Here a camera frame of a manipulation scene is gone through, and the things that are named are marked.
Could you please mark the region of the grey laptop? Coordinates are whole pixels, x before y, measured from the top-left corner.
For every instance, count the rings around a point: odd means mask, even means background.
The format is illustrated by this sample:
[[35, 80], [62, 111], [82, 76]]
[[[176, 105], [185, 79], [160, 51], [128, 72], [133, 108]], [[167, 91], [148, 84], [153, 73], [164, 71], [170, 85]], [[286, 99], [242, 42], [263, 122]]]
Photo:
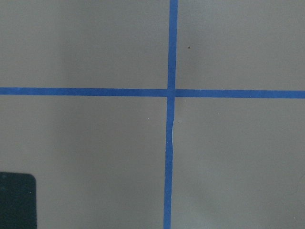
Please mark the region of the grey laptop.
[[0, 227], [37, 228], [36, 179], [31, 174], [0, 173]]

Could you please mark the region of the blue tape line lengthwise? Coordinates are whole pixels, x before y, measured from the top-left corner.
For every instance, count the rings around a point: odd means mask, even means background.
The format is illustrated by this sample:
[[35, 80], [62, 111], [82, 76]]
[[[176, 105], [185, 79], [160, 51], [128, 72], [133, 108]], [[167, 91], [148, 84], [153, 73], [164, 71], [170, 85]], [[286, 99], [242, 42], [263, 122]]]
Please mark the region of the blue tape line lengthwise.
[[176, 53], [177, 53], [178, 1], [171, 0], [169, 6], [169, 43], [167, 74], [166, 140], [163, 228], [171, 227], [173, 185], [173, 125], [175, 116]]

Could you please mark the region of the blue tape line crosswise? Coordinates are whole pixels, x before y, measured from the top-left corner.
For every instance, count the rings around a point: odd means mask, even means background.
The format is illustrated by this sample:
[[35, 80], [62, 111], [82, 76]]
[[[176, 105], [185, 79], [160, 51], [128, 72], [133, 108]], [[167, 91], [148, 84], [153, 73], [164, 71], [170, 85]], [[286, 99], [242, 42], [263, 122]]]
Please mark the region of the blue tape line crosswise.
[[304, 99], [304, 91], [2, 87], [1, 95]]

